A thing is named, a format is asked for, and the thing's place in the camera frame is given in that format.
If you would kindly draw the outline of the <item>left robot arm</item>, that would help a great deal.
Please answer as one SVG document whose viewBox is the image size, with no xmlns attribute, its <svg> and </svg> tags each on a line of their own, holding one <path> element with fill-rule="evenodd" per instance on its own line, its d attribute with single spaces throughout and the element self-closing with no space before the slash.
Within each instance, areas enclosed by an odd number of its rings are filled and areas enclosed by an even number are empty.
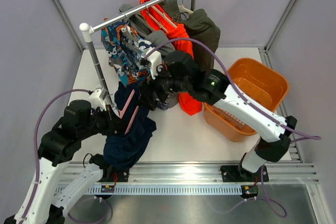
<svg viewBox="0 0 336 224">
<path fill-rule="evenodd" d="M 125 122 L 110 105 L 96 108 L 86 100 L 74 100 L 64 115 L 46 133 L 37 151 L 38 167 L 19 211 L 5 223 L 64 223 L 65 217 L 82 195 L 99 180 L 112 177 L 113 169 L 101 154 L 94 155 L 82 172 L 61 192 L 60 179 L 80 150 L 81 142 L 91 136 L 120 133 Z"/>
</svg>

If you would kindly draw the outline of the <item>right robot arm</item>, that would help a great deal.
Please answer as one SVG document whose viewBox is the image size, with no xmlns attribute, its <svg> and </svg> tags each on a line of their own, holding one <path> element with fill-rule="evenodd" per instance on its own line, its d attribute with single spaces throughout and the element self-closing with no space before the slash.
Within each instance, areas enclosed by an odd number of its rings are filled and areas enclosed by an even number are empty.
<svg viewBox="0 0 336 224">
<path fill-rule="evenodd" d="M 139 84 L 138 105 L 154 111 L 169 94 L 188 93 L 193 99 L 228 112 L 255 130 L 260 138 L 245 153 L 238 166 L 238 176 L 250 180 L 268 162 L 278 162 L 290 146 L 290 134 L 296 126 L 294 117 L 279 116 L 243 94 L 228 74 L 215 69 L 203 71 L 192 56 L 174 51 L 162 59 L 156 50 L 148 50 L 140 63 L 150 67 L 150 74 Z"/>
</svg>

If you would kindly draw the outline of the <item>navy blue shorts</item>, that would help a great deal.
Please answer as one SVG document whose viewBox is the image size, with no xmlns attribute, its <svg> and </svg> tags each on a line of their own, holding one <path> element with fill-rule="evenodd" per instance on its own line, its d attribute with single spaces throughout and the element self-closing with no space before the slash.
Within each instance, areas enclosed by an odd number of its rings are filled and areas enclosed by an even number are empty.
<svg viewBox="0 0 336 224">
<path fill-rule="evenodd" d="M 104 160 L 118 169 L 134 166 L 144 154 L 153 132 L 156 131 L 156 123 L 148 118 L 149 110 L 138 106 L 140 92 L 137 83 L 127 86 L 118 83 L 114 94 L 117 108 L 123 109 L 132 91 L 134 95 L 122 117 L 130 127 L 122 130 L 120 134 L 108 136 L 103 148 Z"/>
</svg>

